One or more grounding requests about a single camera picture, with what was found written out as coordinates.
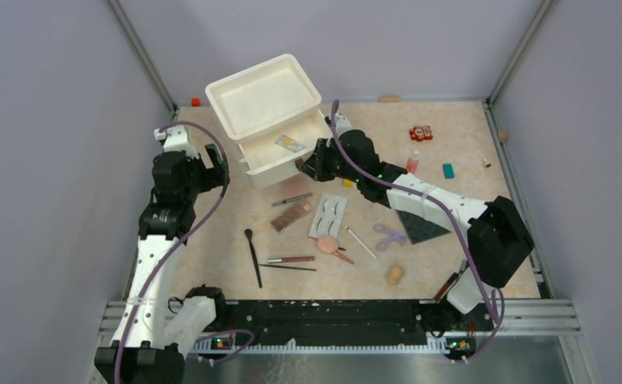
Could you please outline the white hand cream tube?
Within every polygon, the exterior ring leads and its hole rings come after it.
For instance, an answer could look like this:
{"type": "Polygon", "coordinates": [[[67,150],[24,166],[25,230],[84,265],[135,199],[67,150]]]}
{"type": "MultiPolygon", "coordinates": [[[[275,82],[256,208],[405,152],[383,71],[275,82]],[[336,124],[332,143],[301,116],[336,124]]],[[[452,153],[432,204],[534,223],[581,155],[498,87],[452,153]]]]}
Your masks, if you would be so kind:
{"type": "Polygon", "coordinates": [[[292,153],[300,153],[307,149],[307,146],[303,143],[296,141],[293,138],[290,138],[289,136],[284,134],[280,135],[276,139],[275,144],[281,146],[286,150],[289,150],[292,153]]]}

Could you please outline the white plastic drawer organizer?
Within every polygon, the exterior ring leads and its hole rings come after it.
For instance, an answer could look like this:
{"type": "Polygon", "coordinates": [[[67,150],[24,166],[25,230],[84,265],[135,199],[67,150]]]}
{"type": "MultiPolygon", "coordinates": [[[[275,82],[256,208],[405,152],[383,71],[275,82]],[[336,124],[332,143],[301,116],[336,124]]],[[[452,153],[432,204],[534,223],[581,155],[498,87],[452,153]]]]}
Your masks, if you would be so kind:
{"type": "Polygon", "coordinates": [[[319,109],[321,95],[292,54],[281,54],[206,86],[221,127],[238,147],[247,181],[261,190],[293,178],[320,138],[331,134],[319,109]],[[287,135],[307,146],[300,153],[275,144],[287,135]]]}

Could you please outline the pink spray bottle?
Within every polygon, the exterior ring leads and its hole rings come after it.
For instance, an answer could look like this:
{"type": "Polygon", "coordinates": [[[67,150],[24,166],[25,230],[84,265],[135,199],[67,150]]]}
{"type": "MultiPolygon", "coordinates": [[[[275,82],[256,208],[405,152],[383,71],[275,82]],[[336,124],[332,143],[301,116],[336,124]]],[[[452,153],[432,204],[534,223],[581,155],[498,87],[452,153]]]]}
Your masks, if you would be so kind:
{"type": "Polygon", "coordinates": [[[414,150],[406,162],[406,170],[409,174],[414,174],[419,165],[419,151],[414,150]]]}

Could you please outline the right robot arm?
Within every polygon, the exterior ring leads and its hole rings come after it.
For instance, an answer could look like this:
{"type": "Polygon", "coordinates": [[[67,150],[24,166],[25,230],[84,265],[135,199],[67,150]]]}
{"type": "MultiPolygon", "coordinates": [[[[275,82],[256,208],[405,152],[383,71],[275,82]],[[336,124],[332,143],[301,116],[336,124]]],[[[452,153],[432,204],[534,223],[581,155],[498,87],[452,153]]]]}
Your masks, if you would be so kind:
{"type": "Polygon", "coordinates": [[[443,324],[463,329],[480,303],[494,321],[500,320],[500,291],[535,247],[512,200],[469,198],[424,182],[403,167],[382,161],[361,130],[318,139],[311,156],[296,165],[317,182],[336,178],[355,182],[368,201],[414,214],[455,234],[468,269],[440,308],[443,324]]]}

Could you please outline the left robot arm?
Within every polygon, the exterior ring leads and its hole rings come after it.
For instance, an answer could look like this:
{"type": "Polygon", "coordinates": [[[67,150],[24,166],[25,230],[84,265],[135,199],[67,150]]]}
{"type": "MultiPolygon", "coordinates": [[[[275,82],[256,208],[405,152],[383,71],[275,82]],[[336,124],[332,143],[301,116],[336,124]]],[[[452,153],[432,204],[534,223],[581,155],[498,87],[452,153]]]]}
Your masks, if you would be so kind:
{"type": "Polygon", "coordinates": [[[109,346],[99,347],[94,367],[108,383],[180,383],[192,347],[185,334],[204,328],[219,330],[228,310],[212,298],[190,302],[183,330],[166,329],[166,311],[179,257],[189,237],[215,212],[211,207],[197,219],[199,194],[227,191],[229,165],[219,144],[205,150],[212,162],[186,150],[164,150],[153,160],[154,185],[138,220],[137,261],[122,319],[109,346]]]}

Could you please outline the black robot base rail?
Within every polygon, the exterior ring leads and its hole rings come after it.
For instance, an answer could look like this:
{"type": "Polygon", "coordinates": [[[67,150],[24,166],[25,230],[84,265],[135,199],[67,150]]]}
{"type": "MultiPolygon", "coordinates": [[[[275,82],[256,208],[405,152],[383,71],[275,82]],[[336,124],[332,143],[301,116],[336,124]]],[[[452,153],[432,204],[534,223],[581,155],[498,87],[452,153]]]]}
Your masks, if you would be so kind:
{"type": "Polygon", "coordinates": [[[446,302],[401,300],[241,300],[216,306],[208,332],[251,331],[254,346],[423,345],[455,332],[493,328],[484,306],[461,314],[446,302]]]}

